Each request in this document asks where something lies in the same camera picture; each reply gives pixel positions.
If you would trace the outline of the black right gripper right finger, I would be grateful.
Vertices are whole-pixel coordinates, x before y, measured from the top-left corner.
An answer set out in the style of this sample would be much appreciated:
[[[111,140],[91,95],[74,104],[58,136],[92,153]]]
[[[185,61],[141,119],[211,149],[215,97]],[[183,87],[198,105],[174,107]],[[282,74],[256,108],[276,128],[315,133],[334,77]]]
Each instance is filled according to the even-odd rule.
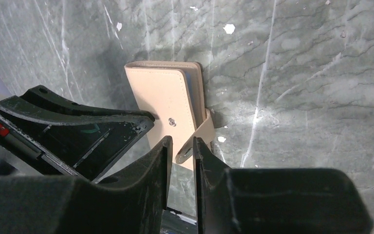
[[[350,178],[332,168],[231,168],[193,140],[201,234],[369,234],[374,222]]]

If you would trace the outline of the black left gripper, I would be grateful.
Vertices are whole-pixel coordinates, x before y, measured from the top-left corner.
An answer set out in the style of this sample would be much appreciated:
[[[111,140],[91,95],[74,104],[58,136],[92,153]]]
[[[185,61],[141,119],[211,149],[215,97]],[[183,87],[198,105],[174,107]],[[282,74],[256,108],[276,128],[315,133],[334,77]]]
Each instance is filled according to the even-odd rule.
[[[153,126],[147,111],[81,105],[39,85],[0,100],[0,158],[24,175],[98,182]]]

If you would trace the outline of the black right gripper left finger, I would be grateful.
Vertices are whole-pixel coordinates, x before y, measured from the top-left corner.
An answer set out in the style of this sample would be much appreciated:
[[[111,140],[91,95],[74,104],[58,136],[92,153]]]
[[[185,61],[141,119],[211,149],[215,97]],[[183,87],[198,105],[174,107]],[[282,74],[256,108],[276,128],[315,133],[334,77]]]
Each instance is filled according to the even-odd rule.
[[[0,234],[157,234],[167,208],[172,138],[92,183],[23,176],[0,157]]]

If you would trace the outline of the beige leather card holder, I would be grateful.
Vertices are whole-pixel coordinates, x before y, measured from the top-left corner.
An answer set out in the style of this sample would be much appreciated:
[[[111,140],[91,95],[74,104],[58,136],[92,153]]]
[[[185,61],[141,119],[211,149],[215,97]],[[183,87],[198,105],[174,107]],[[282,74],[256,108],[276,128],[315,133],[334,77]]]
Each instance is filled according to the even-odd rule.
[[[211,112],[205,108],[201,66],[197,62],[135,61],[125,72],[140,110],[151,113],[150,147],[164,136],[173,139],[173,163],[193,170],[193,138],[209,145],[215,138]]]

